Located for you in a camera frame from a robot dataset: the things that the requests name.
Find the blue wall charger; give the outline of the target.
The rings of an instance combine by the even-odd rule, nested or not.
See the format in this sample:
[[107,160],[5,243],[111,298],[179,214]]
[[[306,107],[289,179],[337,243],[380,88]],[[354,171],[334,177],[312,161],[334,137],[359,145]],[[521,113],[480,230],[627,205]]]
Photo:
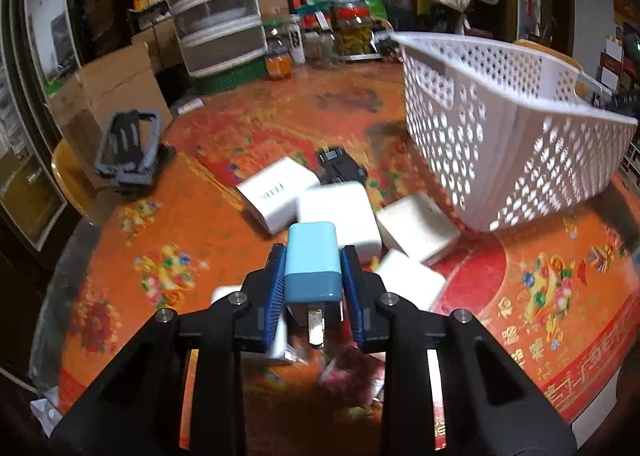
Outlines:
[[295,223],[288,229],[284,301],[310,346],[320,350],[326,328],[343,318],[343,286],[336,231],[330,222]]

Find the white square charger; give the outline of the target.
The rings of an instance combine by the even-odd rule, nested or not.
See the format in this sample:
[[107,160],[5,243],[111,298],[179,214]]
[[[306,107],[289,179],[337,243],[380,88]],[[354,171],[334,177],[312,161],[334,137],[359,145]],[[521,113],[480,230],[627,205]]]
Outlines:
[[338,246],[354,246],[361,263],[377,258],[382,251],[368,193],[357,181],[332,183],[310,188],[297,201],[297,221],[330,222]]

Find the white charger with indicator lights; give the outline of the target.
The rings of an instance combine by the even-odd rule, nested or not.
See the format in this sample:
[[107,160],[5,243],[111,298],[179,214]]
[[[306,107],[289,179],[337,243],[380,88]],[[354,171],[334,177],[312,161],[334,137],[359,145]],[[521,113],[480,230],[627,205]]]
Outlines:
[[313,171],[282,157],[241,182],[236,190],[245,209],[274,236],[295,221],[299,196],[319,185]]

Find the black toy car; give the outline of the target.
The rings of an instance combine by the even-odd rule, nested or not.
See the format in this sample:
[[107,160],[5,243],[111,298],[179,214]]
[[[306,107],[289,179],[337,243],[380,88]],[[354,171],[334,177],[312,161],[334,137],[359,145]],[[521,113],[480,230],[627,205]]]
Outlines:
[[368,172],[342,146],[322,148],[316,153],[323,183],[367,182]]

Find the white perforated plastic basket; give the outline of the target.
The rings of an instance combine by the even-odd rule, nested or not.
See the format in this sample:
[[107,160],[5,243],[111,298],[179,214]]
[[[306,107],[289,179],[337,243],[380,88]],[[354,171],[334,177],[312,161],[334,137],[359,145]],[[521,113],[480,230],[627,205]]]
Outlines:
[[396,32],[408,132],[454,212],[498,231],[600,194],[638,121],[558,58],[491,39]]

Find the white charger lower right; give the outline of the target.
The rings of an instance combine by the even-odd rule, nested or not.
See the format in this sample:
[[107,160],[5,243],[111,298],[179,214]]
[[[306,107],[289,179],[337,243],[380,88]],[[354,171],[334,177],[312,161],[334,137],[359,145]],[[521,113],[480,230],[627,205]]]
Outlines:
[[426,312],[431,309],[446,284],[446,278],[442,274],[395,249],[387,251],[374,272],[381,277],[387,292],[398,294]]

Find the white charger near basket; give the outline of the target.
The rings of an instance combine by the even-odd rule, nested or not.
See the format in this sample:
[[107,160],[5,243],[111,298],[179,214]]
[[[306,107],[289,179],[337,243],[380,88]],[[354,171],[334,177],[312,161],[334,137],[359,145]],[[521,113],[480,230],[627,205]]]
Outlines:
[[432,265],[454,249],[461,231],[425,193],[416,193],[375,213],[382,242],[408,258]]

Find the floral red tablecloth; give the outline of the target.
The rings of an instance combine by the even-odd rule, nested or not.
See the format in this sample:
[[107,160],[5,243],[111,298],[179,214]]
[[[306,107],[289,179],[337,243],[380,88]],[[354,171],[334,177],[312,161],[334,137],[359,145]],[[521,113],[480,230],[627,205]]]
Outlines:
[[103,225],[70,318],[58,455],[571,455],[639,323],[602,195],[638,128],[458,65],[259,81],[96,164],[164,157]]

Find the grey phone stand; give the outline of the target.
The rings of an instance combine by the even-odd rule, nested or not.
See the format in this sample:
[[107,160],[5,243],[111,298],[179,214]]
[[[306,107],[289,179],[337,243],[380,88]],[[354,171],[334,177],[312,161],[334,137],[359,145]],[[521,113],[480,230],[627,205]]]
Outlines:
[[162,142],[157,110],[114,112],[102,134],[94,172],[119,193],[146,190],[175,155]]

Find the orange sauce jar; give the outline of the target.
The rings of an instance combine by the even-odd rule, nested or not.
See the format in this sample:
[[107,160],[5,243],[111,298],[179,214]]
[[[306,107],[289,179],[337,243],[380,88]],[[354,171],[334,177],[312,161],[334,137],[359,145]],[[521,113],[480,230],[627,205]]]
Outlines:
[[265,65],[270,79],[281,80],[292,75],[293,61],[286,46],[269,49],[265,55]]

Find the red lid pickle jar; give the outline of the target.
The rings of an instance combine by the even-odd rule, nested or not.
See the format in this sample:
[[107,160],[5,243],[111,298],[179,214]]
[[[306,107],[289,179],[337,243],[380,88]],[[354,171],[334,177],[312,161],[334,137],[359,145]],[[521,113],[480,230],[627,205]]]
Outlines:
[[374,53],[373,20],[361,1],[343,1],[333,5],[332,24],[337,54],[342,57]]

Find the cardboard box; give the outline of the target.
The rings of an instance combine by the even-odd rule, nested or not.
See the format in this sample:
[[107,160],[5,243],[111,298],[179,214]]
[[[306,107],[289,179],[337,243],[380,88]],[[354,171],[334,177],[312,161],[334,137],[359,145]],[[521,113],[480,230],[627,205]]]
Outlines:
[[165,130],[172,116],[154,72],[148,45],[137,42],[81,67],[49,102],[50,112],[95,188],[106,182],[94,172],[102,133],[114,112],[155,110]]

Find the stacked clear food covers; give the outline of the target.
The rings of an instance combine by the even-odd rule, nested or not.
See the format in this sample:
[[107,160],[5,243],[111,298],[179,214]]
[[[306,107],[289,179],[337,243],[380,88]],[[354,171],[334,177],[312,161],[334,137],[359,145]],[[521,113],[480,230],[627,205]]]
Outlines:
[[203,79],[259,60],[267,51],[258,0],[167,0],[190,77]]

